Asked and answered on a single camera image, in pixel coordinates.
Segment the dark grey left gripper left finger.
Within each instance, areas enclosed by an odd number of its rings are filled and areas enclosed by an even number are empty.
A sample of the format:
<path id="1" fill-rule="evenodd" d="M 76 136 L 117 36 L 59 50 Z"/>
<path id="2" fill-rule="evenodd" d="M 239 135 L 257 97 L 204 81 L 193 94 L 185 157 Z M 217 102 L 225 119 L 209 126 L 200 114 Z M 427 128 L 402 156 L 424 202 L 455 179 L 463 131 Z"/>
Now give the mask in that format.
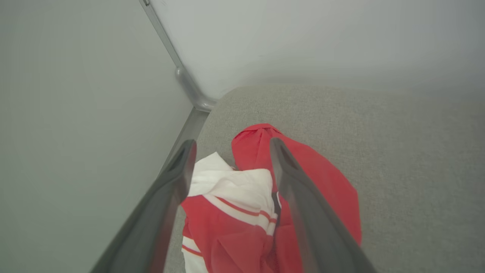
<path id="1" fill-rule="evenodd" d="M 182 143 L 90 273 L 163 273 L 177 209 L 189 193 L 196 150 L 195 140 Z"/>

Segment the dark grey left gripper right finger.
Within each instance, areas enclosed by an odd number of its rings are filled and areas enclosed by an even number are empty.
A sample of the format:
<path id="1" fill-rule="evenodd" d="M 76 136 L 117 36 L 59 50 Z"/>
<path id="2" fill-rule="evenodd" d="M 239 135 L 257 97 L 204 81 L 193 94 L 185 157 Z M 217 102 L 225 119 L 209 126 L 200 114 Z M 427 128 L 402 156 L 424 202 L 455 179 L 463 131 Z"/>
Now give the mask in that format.
<path id="1" fill-rule="evenodd" d="M 278 190 L 289 204 L 304 273 L 376 273 L 283 140 L 272 138 L 270 152 Z"/>

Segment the red and white basketball jersey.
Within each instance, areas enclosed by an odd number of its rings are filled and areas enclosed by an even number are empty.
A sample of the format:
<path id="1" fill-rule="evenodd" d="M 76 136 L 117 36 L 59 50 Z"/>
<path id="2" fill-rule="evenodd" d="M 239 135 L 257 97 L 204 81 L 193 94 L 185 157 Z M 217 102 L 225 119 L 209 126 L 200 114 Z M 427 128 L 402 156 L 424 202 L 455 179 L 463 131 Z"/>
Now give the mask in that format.
<path id="1" fill-rule="evenodd" d="M 196 162 L 181 251 L 186 273 L 302 273 L 289 204 L 274 178 L 270 140 L 280 138 L 358 244 L 358 194 L 328 159 L 268 123 L 232 140 L 237 169 L 218 152 Z"/>

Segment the silver metal wall corner rail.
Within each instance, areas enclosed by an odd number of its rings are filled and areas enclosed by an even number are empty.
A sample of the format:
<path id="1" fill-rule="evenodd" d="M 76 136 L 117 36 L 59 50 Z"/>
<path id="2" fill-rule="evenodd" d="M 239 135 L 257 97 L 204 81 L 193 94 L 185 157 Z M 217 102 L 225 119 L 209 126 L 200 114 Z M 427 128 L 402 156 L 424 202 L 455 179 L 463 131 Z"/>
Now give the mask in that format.
<path id="1" fill-rule="evenodd" d="M 173 43 L 167 34 L 163 23 L 160 21 L 159 16 L 156 14 L 153 4 L 155 0 L 138 0 L 143 7 L 147 17 L 149 18 L 151 24 L 153 25 L 157 35 L 159 36 L 163 46 L 170 55 L 172 62 L 175 64 L 175 78 L 182 87 L 182 90 L 187 95 L 189 101 L 191 102 L 193 108 L 188 115 L 187 120 L 184 123 L 177 139 L 168 154 L 168 157 L 163 164 L 162 170 L 168 167 L 171 159 L 173 159 L 176 151 L 182 145 L 185 140 L 196 140 L 199 136 L 201 129 L 210 114 L 211 110 L 216 105 L 216 100 L 213 100 L 206 96 L 197 83 L 194 81 L 190 73 L 185 68 L 183 62 L 180 59 Z"/>

